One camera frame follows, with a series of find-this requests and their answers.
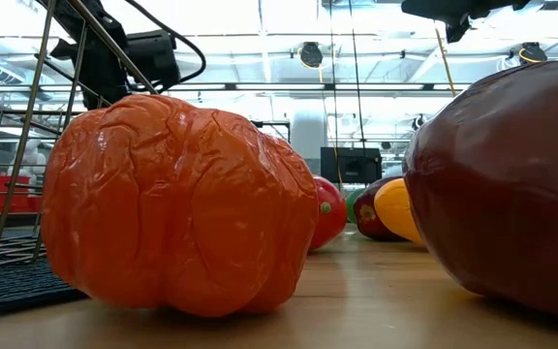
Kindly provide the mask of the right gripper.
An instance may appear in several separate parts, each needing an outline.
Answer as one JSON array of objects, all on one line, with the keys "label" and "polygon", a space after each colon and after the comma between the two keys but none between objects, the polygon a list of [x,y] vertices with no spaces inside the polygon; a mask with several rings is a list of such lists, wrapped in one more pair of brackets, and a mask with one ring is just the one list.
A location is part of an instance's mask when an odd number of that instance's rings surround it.
[{"label": "right gripper", "polygon": [[470,28],[470,18],[487,17],[493,10],[507,6],[521,10],[529,3],[530,0],[404,0],[401,10],[413,16],[442,16],[448,11],[447,41],[456,43]]}]

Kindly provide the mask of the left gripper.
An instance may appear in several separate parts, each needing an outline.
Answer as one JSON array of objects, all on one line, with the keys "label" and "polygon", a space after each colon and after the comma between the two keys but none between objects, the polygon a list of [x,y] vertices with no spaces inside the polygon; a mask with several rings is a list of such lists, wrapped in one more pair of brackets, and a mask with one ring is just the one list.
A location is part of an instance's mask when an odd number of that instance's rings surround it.
[{"label": "left gripper", "polygon": [[[81,2],[119,45],[127,46],[126,35],[122,25],[105,10],[100,0],[81,0]],[[51,55],[57,59],[72,59],[73,63],[77,64],[78,49],[81,41],[81,27],[84,23],[83,18],[66,0],[55,1],[53,18],[76,43],[69,44],[65,40],[60,39],[52,50]],[[116,56],[89,28],[86,32],[82,58],[83,69],[87,63],[90,64],[90,67],[96,68],[103,64],[114,64],[116,62]],[[97,109],[100,98],[103,98],[104,102],[112,104],[130,94],[124,73],[116,73],[115,75],[109,73],[85,74],[82,77],[82,83],[94,91],[94,93],[86,90],[83,91],[83,104],[88,110]]]}]

